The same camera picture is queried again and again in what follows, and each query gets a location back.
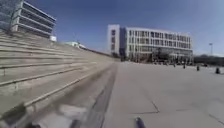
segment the window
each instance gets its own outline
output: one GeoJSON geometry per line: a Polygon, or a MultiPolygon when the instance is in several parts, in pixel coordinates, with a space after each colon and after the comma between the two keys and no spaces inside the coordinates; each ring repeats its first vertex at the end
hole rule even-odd
{"type": "Polygon", "coordinates": [[[180,48],[183,48],[183,44],[182,43],[180,43],[180,48]]]}
{"type": "Polygon", "coordinates": [[[160,40],[160,45],[163,46],[163,40],[160,40]]]}
{"type": "Polygon", "coordinates": [[[115,43],[115,37],[112,37],[112,38],[111,38],[111,42],[112,42],[112,43],[115,43]]]}
{"type": "Polygon", "coordinates": [[[173,46],[176,47],[177,46],[177,43],[176,42],[173,42],[173,46]]]}
{"type": "Polygon", "coordinates": [[[172,46],[172,41],[169,41],[169,46],[170,46],[170,47],[172,46]]]}
{"type": "Polygon", "coordinates": [[[112,44],[111,45],[111,50],[114,51],[114,49],[115,49],[115,44],[112,44]]]}
{"type": "Polygon", "coordinates": [[[148,34],[148,33],[147,33],[147,32],[145,32],[145,36],[148,36],[147,34],[148,34]]]}
{"type": "Polygon", "coordinates": [[[156,32],[156,33],[155,33],[155,37],[156,37],[156,38],[159,38],[159,33],[156,32]]]}
{"type": "Polygon", "coordinates": [[[165,34],[165,38],[166,38],[166,39],[169,39],[169,38],[168,38],[168,34],[165,34]]]}
{"type": "Polygon", "coordinates": [[[177,36],[176,35],[173,35],[173,40],[176,40],[177,39],[177,36]]]}
{"type": "Polygon", "coordinates": [[[23,8],[25,8],[25,9],[27,9],[27,10],[29,10],[29,11],[31,11],[31,12],[37,14],[38,16],[41,16],[41,17],[43,17],[43,18],[45,18],[45,19],[51,21],[51,22],[55,22],[55,20],[52,19],[51,17],[47,16],[47,15],[44,14],[44,13],[41,13],[40,11],[36,10],[35,8],[29,6],[29,5],[25,4],[25,3],[23,4],[23,8]]]}
{"type": "Polygon", "coordinates": [[[156,45],[159,45],[159,40],[156,40],[156,45]]]}
{"type": "Polygon", "coordinates": [[[180,36],[177,36],[177,40],[180,41],[180,36]]]}
{"type": "Polygon", "coordinates": [[[141,44],[144,44],[145,43],[145,40],[143,38],[140,38],[140,43],[141,44]]]}
{"type": "Polygon", "coordinates": [[[142,37],[144,37],[144,36],[145,36],[144,31],[141,31],[141,36],[142,36],[142,37]]]}
{"type": "Polygon", "coordinates": [[[173,36],[172,34],[169,34],[169,39],[170,39],[170,40],[172,40],[172,39],[173,39],[173,38],[172,38],[172,36],[173,36]]]}
{"type": "Polygon", "coordinates": [[[30,26],[32,28],[36,28],[38,30],[41,30],[41,31],[44,31],[44,32],[47,32],[47,33],[51,33],[51,31],[52,31],[49,28],[46,28],[46,27],[44,27],[42,25],[39,25],[37,23],[34,23],[34,22],[29,21],[29,20],[27,20],[25,18],[22,18],[22,17],[19,19],[19,23],[24,24],[24,25],[27,25],[27,26],[30,26]]]}
{"type": "Polygon", "coordinates": [[[154,34],[154,32],[151,32],[151,37],[155,37],[155,34],[154,34]]]}
{"type": "Polygon", "coordinates": [[[191,42],[191,38],[190,37],[188,37],[188,41],[187,42],[191,42]]]}
{"type": "Polygon", "coordinates": [[[129,45],[129,51],[132,51],[132,47],[131,47],[131,45],[129,45]]]}
{"type": "Polygon", "coordinates": [[[145,39],[145,43],[146,44],[149,44],[149,39],[145,39]]]}
{"type": "Polygon", "coordinates": [[[142,51],[143,51],[143,52],[147,52],[147,51],[149,51],[149,47],[148,47],[148,46],[142,46],[142,51]]]}
{"type": "Polygon", "coordinates": [[[115,31],[115,30],[111,30],[111,34],[112,34],[113,36],[115,36],[116,31],[115,31]]]}
{"type": "Polygon", "coordinates": [[[134,43],[134,37],[131,38],[131,42],[134,43]]]}
{"type": "Polygon", "coordinates": [[[131,37],[129,37],[129,43],[131,43],[131,37]]]}
{"type": "Polygon", "coordinates": [[[24,17],[27,17],[29,19],[32,19],[34,21],[37,21],[38,23],[44,24],[44,25],[46,25],[48,27],[51,27],[51,28],[53,28],[53,26],[54,26],[52,23],[49,23],[49,22],[47,22],[47,21],[45,21],[45,20],[43,20],[43,19],[41,19],[41,18],[31,14],[30,12],[28,12],[26,10],[22,10],[21,11],[21,15],[24,16],[24,17]]]}
{"type": "Polygon", "coordinates": [[[50,37],[50,35],[47,35],[47,34],[44,34],[44,33],[38,32],[38,31],[34,31],[32,29],[25,28],[23,26],[18,26],[18,31],[20,31],[20,32],[26,32],[26,33],[32,33],[34,35],[41,36],[41,37],[45,37],[45,38],[49,38],[50,37]]]}
{"type": "Polygon", "coordinates": [[[183,41],[183,36],[180,36],[180,41],[183,41]]]}

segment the concrete steps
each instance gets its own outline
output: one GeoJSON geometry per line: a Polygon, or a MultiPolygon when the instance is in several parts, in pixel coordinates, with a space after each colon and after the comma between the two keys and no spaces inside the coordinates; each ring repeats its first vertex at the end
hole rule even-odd
{"type": "Polygon", "coordinates": [[[33,64],[17,64],[17,65],[3,65],[0,66],[0,77],[7,75],[19,75],[27,72],[35,72],[42,70],[52,70],[68,68],[73,66],[81,66],[89,62],[64,62],[64,63],[33,63],[33,64]]]}
{"type": "MultiPolygon", "coordinates": [[[[5,103],[4,108],[15,108],[17,102],[11,104],[11,101],[18,99],[30,106],[27,109],[39,111],[49,104],[44,97],[56,100],[73,89],[79,80],[111,63],[113,60],[109,57],[67,44],[20,33],[13,37],[0,33],[0,102],[5,103]]],[[[8,109],[0,110],[0,127],[4,111],[8,109]]]]}
{"type": "Polygon", "coordinates": [[[78,73],[88,70],[93,64],[77,65],[69,68],[57,70],[41,70],[35,72],[22,73],[20,75],[7,75],[0,79],[0,95],[12,95],[20,90],[32,88],[37,85],[45,86],[46,82],[57,80],[58,78],[66,78],[70,73],[78,73]]]}
{"type": "Polygon", "coordinates": [[[27,63],[59,63],[59,62],[71,62],[71,61],[85,61],[80,57],[61,57],[61,56],[0,56],[0,65],[6,64],[27,64],[27,63]]]}

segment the paved ground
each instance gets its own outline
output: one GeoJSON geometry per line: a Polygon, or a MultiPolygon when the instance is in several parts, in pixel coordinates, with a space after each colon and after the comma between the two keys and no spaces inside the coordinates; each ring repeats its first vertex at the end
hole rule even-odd
{"type": "Polygon", "coordinates": [[[223,128],[224,75],[213,69],[120,63],[104,128],[223,128]]]}

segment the sky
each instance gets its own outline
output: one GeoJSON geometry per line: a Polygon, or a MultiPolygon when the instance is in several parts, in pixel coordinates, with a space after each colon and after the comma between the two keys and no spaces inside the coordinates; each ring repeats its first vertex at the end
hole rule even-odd
{"type": "Polygon", "coordinates": [[[53,34],[105,51],[108,24],[188,33],[195,54],[224,56],[224,0],[27,0],[57,19],[53,34]]]}

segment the pole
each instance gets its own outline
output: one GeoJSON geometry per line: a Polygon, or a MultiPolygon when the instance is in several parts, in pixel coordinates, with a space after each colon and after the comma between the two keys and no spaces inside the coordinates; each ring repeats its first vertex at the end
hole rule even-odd
{"type": "Polygon", "coordinates": [[[213,43],[209,43],[209,45],[211,46],[211,56],[213,56],[213,43]]]}

